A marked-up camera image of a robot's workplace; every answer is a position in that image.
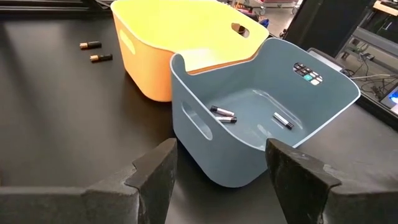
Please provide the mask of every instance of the black table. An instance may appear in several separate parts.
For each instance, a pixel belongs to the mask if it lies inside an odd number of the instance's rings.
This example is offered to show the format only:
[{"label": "black table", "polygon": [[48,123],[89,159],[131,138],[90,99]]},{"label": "black table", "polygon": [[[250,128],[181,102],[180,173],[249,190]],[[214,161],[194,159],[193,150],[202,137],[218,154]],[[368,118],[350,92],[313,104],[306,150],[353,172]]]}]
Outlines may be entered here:
[{"label": "black table", "polygon": [[[81,51],[90,40],[103,48]],[[2,22],[0,43],[3,185],[87,186],[174,135],[170,103],[148,100],[125,73],[111,19]],[[98,53],[114,60],[91,64]],[[350,170],[350,158],[397,145],[397,133],[353,105],[300,150]],[[183,147],[178,156],[166,223],[285,223],[267,172],[225,189]]]}]

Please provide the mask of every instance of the aa battery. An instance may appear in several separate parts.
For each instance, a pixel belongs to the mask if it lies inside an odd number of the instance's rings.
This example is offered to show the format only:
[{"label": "aa battery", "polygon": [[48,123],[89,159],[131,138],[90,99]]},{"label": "aa battery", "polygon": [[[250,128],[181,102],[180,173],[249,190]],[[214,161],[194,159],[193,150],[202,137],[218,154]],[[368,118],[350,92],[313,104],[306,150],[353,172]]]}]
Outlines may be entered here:
[{"label": "aa battery", "polygon": [[294,125],[292,123],[290,123],[289,121],[287,121],[284,117],[282,117],[279,113],[274,113],[273,117],[279,121],[281,124],[283,124],[286,128],[288,128],[289,130],[291,130]]},{"label": "aa battery", "polygon": [[219,107],[217,107],[217,106],[211,106],[210,111],[211,111],[211,112],[214,112],[214,113],[218,113],[218,114],[224,115],[224,116],[231,116],[231,117],[233,117],[233,116],[235,115],[234,112],[228,111],[228,110],[226,110],[226,109],[219,108]]},{"label": "aa battery", "polygon": [[87,43],[80,43],[80,49],[82,50],[88,50],[88,49],[95,49],[95,48],[100,48],[102,46],[100,41],[91,41]]},{"label": "aa battery", "polygon": [[236,117],[216,117],[221,123],[236,123],[238,119]]},{"label": "aa battery", "polygon": [[92,55],[90,56],[91,62],[102,62],[106,60],[112,60],[113,56],[111,54],[108,55]]}]

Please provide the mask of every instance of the battery on table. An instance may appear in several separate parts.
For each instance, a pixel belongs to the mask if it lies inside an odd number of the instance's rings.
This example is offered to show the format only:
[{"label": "battery on table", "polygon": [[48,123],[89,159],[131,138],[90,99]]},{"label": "battery on table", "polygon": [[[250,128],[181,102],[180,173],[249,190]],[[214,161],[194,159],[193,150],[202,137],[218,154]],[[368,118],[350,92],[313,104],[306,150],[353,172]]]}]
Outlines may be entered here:
[{"label": "battery on table", "polygon": [[100,41],[91,41],[87,43],[80,43],[80,49],[88,50],[88,49],[95,49],[100,48],[102,46]]},{"label": "battery on table", "polygon": [[111,54],[108,55],[92,55],[90,56],[91,62],[102,62],[106,60],[112,60],[113,56]]}]

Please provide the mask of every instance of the lab floor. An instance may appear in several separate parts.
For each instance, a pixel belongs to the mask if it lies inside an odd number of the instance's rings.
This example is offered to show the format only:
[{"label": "lab floor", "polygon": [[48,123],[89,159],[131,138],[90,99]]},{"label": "lab floor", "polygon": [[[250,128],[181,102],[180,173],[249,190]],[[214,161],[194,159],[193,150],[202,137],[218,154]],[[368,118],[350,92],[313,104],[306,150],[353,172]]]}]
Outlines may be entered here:
[{"label": "lab floor", "polygon": [[267,8],[265,17],[269,19],[268,30],[271,34],[279,37],[283,29],[287,29],[294,15],[291,8]]}]

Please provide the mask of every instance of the cable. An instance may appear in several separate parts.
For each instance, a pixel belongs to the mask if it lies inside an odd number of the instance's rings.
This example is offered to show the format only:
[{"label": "cable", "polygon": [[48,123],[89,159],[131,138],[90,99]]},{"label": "cable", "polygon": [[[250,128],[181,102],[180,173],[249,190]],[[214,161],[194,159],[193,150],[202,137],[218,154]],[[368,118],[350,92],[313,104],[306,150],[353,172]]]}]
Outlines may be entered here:
[{"label": "cable", "polygon": [[382,74],[374,74],[374,75],[390,76],[392,78],[398,78],[398,74],[384,74],[384,73],[382,73]]},{"label": "cable", "polygon": [[366,73],[365,73],[365,77],[366,77],[369,72],[369,65],[368,65],[368,63],[366,63],[366,59],[363,58],[363,55],[361,53],[359,53],[358,61],[362,62],[362,64],[361,64],[361,66],[359,66],[359,68],[357,70],[355,70],[355,72],[353,73],[352,76],[354,76],[362,68],[363,65],[366,65]]},{"label": "cable", "polygon": [[[384,80],[385,79],[390,79],[393,78],[393,80],[385,83]],[[365,92],[365,93],[372,93],[374,94],[376,97],[379,98],[380,100],[380,96],[381,95],[385,95],[385,93],[388,91],[388,89],[386,88],[388,85],[395,83],[396,81],[398,81],[398,78],[396,77],[387,77],[387,78],[378,78],[375,80],[372,80],[370,82],[364,83],[361,85],[360,89],[361,91]],[[375,84],[381,82],[382,86],[376,86]],[[365,87],[367,87],[368,85],[373,84],[372,87],[368,87],[367,89],[372,89],[372,90],[366,90]]]},{"label": "cable", "polygon": [[351,69],[344,69],[342,71],[343,74],[345,74],[348,78],[351,78],[354,75],[354,71],[352,71]]},{"label": "cable", "polygon": [[376,75],[369,75],[369,76],[363,76],[363,77],[354,77],[354,78],[351,78],[351,79],[371,78],[371,77],[378,77],[378,76],[387,76],[387,77],[390,77],[391,75],[388,75],[388,74],[376,74]]}]

